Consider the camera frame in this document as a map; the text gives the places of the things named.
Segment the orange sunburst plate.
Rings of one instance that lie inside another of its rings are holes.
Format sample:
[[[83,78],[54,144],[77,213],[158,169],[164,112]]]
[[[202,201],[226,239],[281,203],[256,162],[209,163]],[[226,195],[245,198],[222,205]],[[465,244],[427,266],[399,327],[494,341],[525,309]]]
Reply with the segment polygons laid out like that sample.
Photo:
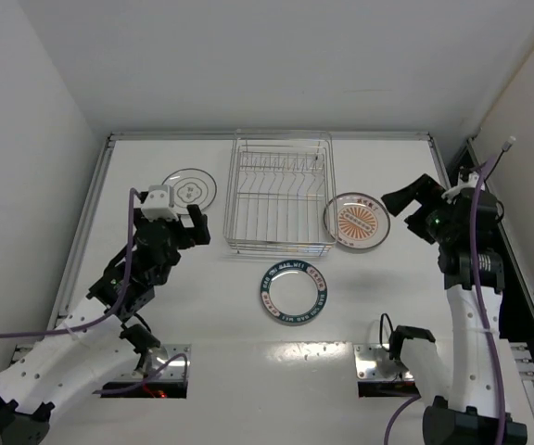
[[[342,193],[332,198],[324,208],[323,224],[340,246],[359,251],[380,246],[391,228],[384,204],[359,192]]]

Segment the teal rimmed lettered plate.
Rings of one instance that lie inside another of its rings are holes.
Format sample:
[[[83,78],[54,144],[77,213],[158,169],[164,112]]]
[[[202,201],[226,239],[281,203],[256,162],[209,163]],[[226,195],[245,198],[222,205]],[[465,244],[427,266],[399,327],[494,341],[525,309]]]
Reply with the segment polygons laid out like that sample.
[[[315,319],[328,301],[324,275],[301,260],[280,261],[262,277],[262,308],[281,324],[302,325]]]

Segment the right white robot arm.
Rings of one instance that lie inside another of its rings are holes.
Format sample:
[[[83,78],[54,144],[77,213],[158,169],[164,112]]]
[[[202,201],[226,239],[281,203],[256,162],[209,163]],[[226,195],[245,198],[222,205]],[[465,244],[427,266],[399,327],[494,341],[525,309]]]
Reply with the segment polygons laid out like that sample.
[[[419,204],[405,222],[413,234],[438,245],[451,311],[451,368],[429,330],[399,325],[389,337],[388,357],[411,373],[425,405],[424,442],[527,443],[527,426],[507,406],[498,355],[505,278],[492,235],[503,215],[499,200],[479,179],[445,189],[424,174],[382,201],[394,216]]]

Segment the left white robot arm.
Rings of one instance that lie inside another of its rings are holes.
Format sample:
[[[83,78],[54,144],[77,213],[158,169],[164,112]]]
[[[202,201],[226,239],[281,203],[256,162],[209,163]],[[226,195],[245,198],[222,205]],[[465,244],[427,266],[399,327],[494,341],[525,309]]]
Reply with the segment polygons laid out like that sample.
[[[149,220],[136,208],[128,242],[56,329],[0,373],[0,444],[39,444],[71,408],[160,347],[133,317],[164,285],[183,249],[210,242],[208,218],[187,208],[191,226],[166,213]]]

